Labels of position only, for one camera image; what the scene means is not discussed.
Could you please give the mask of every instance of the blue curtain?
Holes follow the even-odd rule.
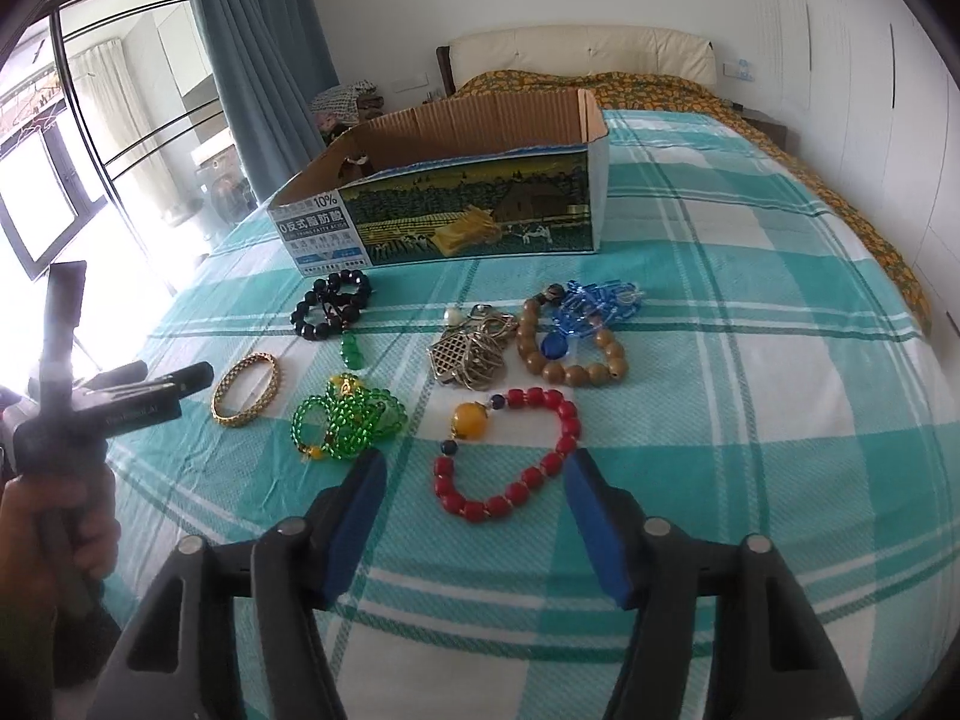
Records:
[[[307,108],[337,83],[311,0],[190,0],[259,201],[323,151]]]

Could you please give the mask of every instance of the light switch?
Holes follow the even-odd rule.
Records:
[[[754,77],[750,73],[750,62],[745,59],[741,59],[736,64],[733,64],[733,62],[724,62],[723,75],[728,79],[739,79],[741,81],[754,80]]]

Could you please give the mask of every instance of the teal plaid bed sheet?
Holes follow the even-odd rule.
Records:
[[[616,327],[631,371],[578,389],[603,474],[690,535],[769,533],[826,625],[868,718],[925,684],[960,623],[960,424],[930,346],[896,288],[832,211],[730,129],[692,114],[608,111],[610,198],[601,252],[395,266],[357,327],[368,367],[407,406],[381,445],[386,498],[352,588],[318,623],[352,718],[598,718],[630,635],[590,569],[562,485],[508,520],[440,509],[432,460],[457,403],[426,349],[443,310],[514,307],[544,284],[621,278],[645,291]],[[184,418],[112,442],[124,527],[107,603],[121,621],[184,533],[253,538],[304,512],[346,467],[304,464],[289,418],[342,370],[339,344],[291,335],[307,282],[256,213],[205,263],[144,350],[164,372],[248,352],[280,356],[280,395],[248,427]],[[592,345],[571,357],[589,362]],[[502,388],[537,383],[507,354]],[[238,385],[250,402],[256,379]],[[498,413],[465,445],[458,484],[498,493],[552,445],[547,413]],[[683,717],[704,708],[713,603],[698,607]],[[237,602],[248,712],[269,716],[248,601]]]

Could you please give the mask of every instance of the blue pendant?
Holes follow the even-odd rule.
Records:
[[[566,354],[567,349],[566,336],[556,330],[551,330],[541,341],[541,353],[547,360],[560,360],[560,357]]]

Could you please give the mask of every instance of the white curtain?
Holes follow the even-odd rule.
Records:
[[[119,40],[107,40],[72,57],[70,71],[80,98],[80,109],[104,162],[152,130]],[[107,172],[118,175],[156,147],[155,140],[148,138],[111,163]],[[129,193],[122,189],[130,186],[131,181],[136,182],[138,194],[155,207],[155,213],[165,223],[176,224],[188,214],[160,152],[152,153],[117,182],[126,205],[139,200],[139,197],[128,197]],[[134,213],[142,210],[131,209]]]

